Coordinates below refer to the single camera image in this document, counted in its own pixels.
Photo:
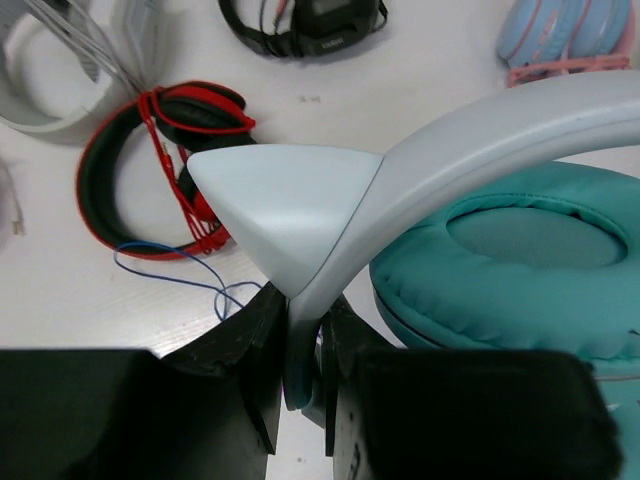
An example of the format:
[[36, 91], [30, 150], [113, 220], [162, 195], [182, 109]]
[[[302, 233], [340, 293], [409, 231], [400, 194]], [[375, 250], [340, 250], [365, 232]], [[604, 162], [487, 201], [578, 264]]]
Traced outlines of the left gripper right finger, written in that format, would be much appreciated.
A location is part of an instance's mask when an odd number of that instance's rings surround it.
[[337, 479], [616, 479], [619, 430], [586, 364], [545, 350], [403, 349], [337, 300], [322, 322]]

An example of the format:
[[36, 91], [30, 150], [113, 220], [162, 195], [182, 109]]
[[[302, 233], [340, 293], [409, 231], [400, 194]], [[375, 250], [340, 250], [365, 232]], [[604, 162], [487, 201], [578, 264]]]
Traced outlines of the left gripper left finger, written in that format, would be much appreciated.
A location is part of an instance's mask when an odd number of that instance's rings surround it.
[[262, 479], [275, 452], [286, 300], [272, 285], [164, 356], [1, 353], [5, 479]]

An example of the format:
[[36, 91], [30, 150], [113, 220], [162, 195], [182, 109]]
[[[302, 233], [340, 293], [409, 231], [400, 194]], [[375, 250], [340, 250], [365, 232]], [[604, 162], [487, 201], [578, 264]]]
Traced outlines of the teal cat-ear headphones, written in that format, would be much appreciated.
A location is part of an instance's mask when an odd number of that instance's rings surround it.
[[297, 410], [321, 318], [362, 270], [408, 346], [560, 350], [636, 390], [639, 181], [571, 157], [638, 142], [639, 74], [605, 71], [501, 91], [383, 154], [247, 145], [187, 168], [287, 298]]

